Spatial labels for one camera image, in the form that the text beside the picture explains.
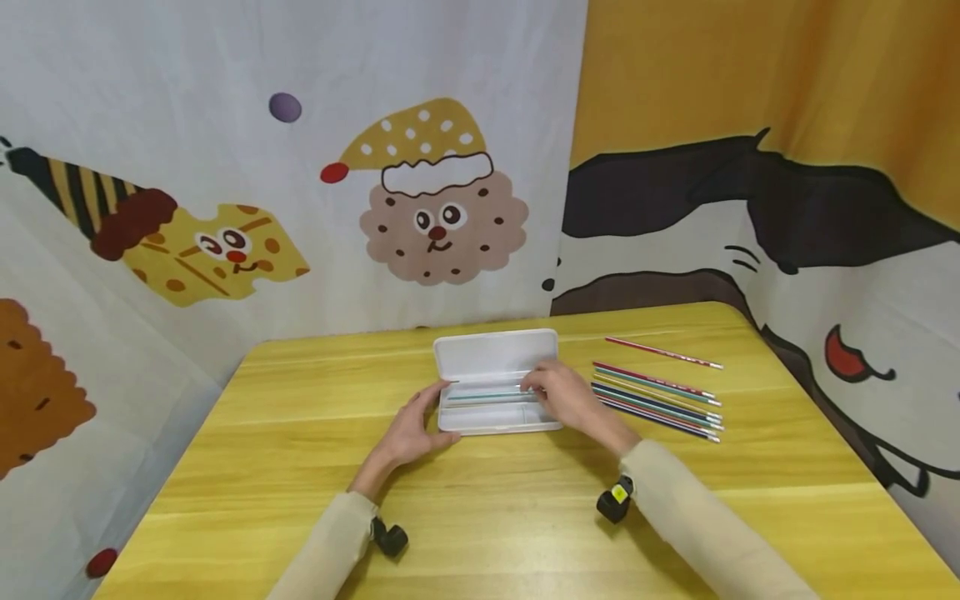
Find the red pompom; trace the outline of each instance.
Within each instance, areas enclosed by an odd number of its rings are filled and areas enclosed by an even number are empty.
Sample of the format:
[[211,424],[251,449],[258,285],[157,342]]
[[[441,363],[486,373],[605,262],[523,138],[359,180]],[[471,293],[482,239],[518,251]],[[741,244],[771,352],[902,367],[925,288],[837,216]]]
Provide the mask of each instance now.
[[110,573],[110,568],[113,567],[113,564],[116,562],[116,550],[113,548],[101,550],[86,564],[86,576],[90,579],[100,579],[107,573]]
[[336,183],[337,181],[342,181],[349,172],[350,168],[343,162],[332,162],[326,165],[320,172],[320,181],[324,183]]

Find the cartoon cheese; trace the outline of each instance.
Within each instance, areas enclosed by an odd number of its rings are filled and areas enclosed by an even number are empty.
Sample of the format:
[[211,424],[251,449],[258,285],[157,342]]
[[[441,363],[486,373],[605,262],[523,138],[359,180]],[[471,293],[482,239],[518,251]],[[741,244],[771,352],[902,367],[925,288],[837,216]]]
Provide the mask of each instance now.
[[122,260],[175,306],[246,298],[253,281],[289,281],[310,271],[276,217],[255,206],[220,204],[202,221],[165,192],[38,154],[6,153],[34,186],[109,261]]

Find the yellow hat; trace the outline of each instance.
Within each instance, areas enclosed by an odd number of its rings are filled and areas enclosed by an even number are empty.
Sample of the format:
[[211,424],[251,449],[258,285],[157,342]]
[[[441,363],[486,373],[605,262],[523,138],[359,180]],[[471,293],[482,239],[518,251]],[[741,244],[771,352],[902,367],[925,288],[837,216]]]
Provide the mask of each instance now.
[[436,98],[367,127],[320,174],[336,183],[351,170],[380,170],[383,186],[410,196],[469,185],[493,172],[483,134],[469,111]]

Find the cartoon eye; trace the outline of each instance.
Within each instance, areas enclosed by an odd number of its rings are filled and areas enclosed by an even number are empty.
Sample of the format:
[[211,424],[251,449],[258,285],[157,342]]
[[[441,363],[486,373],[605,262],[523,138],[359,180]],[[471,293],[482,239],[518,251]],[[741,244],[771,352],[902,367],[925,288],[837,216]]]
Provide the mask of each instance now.
[[467,222],[467,212],[456,203],[446,203],[440,209],[440,218],[447,229],[459,229]]
[[427,231],[433,227],[433,215],[426,210],[418,210],[414,214],[414,227],[416,227],[420,233],[425,234]]
[[224,246],[227,247],[227,250],[249,250],[253,245],[253,242],[250,241],[250,238],[247,237],[247,234],[241,231],[240,229],[234,228],[223,228],[217,232],[217,237],[219,237],[224,242]]
[[194,241],[197,242],[197,247],[204,251],[207,256],[211,256],[217,260],[227,260],[224,256],[224,247],[221,245],[220,240],[209,233],[197,233],[197,235],[194,236]]

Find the hand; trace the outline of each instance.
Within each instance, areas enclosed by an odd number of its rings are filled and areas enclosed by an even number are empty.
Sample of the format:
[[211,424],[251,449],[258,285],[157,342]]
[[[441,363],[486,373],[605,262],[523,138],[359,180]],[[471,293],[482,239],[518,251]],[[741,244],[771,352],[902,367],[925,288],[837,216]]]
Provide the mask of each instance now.
[[400,407],[387,433],[357,471],[348,492],[360,492],[374,501],[383,482],[395,468],[460,440],[459,433],[427,433],[424,425],[427,410],[436,405],[440,390],[448,385],[449,381],[438,381],[414,394]]
[[545,360],[527,373],[520,390],[533,390],[551,417],[589,435],[617,456],[640,442],[640,436],[604,406],[583,377],[558,360]]

